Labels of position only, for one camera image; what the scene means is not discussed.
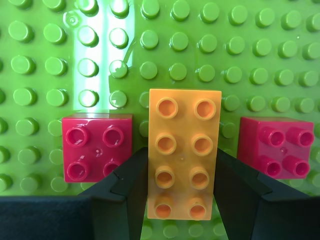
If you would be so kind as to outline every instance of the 2x2 lego brick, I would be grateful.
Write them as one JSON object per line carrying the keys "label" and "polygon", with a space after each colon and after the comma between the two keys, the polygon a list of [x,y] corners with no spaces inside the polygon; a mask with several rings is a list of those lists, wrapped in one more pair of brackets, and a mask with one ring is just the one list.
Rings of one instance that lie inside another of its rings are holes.
{"label": "2x2 lego brick", "polygon": [[62,119],[64,180],[99,182],[132,153],[132,115],[76,113]]}
{"label": "2x2 lego brick", "polygon": [[304,179],[314,124],[285,117],[242,117],[237,158],[275,179]]}
{"label": "2x2 lego brick", "polygon": [[150,89],[148,218],[210,220],[221,92]]}

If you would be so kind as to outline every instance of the black robotic claw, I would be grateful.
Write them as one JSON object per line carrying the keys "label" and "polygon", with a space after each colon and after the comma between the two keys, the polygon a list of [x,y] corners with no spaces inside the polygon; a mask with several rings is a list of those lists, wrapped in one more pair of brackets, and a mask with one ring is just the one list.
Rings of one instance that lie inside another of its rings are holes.
{"label": "black robotic claw", "polygon": [[311,197],[218,149],[213,191],[229,240],[319,239],[320,197]]}

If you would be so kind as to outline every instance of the green lego baseplate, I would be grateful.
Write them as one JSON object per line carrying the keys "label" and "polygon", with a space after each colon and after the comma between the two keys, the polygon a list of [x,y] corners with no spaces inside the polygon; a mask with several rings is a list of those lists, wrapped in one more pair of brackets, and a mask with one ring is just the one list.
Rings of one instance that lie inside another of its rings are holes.
{"label": "green lego baseplate", "polygon": [[[319,0],[1,0],[0,195],[76,195],[61,118],[133,114],[148,142],[150,88],[222,91],[219,147],[237,155],[240,117],[314,122],[306,179],[320,194]],[[141,239],[227,239],[211,221],[149,220]]]}

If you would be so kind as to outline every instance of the red lego brick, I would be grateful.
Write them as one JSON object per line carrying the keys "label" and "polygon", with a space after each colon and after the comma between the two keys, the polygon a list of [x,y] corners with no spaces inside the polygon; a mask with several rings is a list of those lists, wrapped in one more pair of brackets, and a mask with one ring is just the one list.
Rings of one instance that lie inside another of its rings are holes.
{"label": "red lego brick", "polygon": [[132,153],[132,115],[76,113],[62,119],[64,180],[95,183]]}
{"label": "red lego brick", "polygon": [[291,118],[242,117],[237,158],[274,179],[304,179],[313,129],[312,122]]}

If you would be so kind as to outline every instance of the red lego stud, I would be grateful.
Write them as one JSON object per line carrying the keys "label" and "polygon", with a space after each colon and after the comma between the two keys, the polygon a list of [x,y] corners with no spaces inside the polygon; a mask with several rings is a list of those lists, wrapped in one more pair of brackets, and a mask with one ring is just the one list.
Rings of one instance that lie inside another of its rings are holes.
{"label": "red lego stud", "polygon": [[304,179],[310,171],[312,122],[283,117],[242,117],[237,158],[275,179]]}
{"label": "red lego stud", "polygon": [[94,183],[132,153],[132,115],[76,113],[62,119],[64,180]]}

